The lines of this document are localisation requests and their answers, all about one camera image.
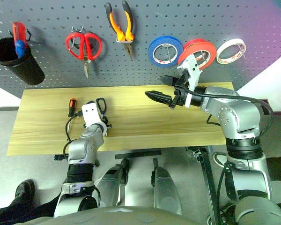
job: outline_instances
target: wooden tabletop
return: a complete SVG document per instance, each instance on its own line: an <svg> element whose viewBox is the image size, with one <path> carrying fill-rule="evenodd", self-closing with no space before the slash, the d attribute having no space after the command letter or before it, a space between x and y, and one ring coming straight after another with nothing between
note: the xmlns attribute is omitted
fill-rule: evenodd
<svg viewBox="0 0 281 225"><path fill-rule="evenodd" d="M200 85L233 89L231 82ZM225 144L220 127L206 124L208 113L195 106L171 110L150 100L144 94L149 90L174 95L174 88L165 85L25 90L7 155L62 153L70 98L77 99L77 111L90 100L105 98L112 128L99 151ZM83 117L72 120L72 139L80 136L84 123Z"/></svg>

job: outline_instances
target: pegboard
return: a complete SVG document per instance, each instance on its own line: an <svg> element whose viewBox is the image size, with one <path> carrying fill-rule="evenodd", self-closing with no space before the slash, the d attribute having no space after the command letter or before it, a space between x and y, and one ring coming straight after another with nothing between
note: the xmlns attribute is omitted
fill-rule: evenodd
<svg viewBox="0 0 281 225"><path fill-rule="evenodd" d="M126 30L121 0L110 0L116 20ZM281 0L128 0L135 23L133 61L116 43L100 0L0 0L0 38L9 37L12 22L23 22L32 33L29 45L45 73L45 80L29 86L0 65L0 87L21 97L24 89L127 86L160 84L156 77L177 75L175 67L159 68L148 59L148 45L157 37L172 35L183 44L204 38L217 48L226 40L241 38L246 59L227 65L214 61L200 82L232 81L239 89L281 57ZM71 27L83 26L103 41L101 56L91 63L86 79L83 63L66 49Z"/></svg>

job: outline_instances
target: pliers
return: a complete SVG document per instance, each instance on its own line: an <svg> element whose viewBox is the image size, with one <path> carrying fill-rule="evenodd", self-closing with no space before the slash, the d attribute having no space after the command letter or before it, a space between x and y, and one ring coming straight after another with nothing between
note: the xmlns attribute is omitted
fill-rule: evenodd
<svg viewBox="0 0 281 225"><path fill-rule="evenodd" d="M125 34L119 28L119 26L117 25L117 23L115 22L115 20L113 18L112 8L111 8L110 3L105 4L106 14L107 14L107 19L108 19L108 22L109 22L110 26L112 27L112 29L117 34L116 41L119 42L119 43L123 43L124 48L127 51L127 53L129 54L129 56L131 58L131 61L132 61L133 51L132 51L132 45L131 44L134 40L134 36L133 36L133 33L132 33L133 17L132 17L131 9L130 9L128 3L125 0L122 1L122 5L123 5L123 9L125 11L126 17L127 17L127 30L126 30Z"/></svg>

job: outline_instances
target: red screwdriver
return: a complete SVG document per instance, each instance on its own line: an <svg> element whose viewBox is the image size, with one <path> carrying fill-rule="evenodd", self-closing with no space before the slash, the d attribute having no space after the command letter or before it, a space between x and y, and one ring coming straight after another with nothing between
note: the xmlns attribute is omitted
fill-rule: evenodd
<svg viewBox="0 0 281 225"><path fill-rule="evenodd" d="M75 109L76 109L76 99L73 97L70 99L70 102L69 102L69 114L68 114L68 117L71 118L74 116L74 113L75 113ZM69 130L70 130L70 123L68 124L67 126L67 133L69 134Z"/></svg>

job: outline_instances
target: black pants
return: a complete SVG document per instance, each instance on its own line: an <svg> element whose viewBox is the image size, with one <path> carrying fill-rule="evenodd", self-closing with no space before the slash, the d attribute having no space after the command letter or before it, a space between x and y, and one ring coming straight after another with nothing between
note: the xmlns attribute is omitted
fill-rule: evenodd
<svg viewBox="0 0 281 225"><path fill-rule="evenodd" d="M8 207L0 209L0 225L24 223L39 217L53 217L58 198L59 196L36 208L25 198L15 198Z"/></svg>

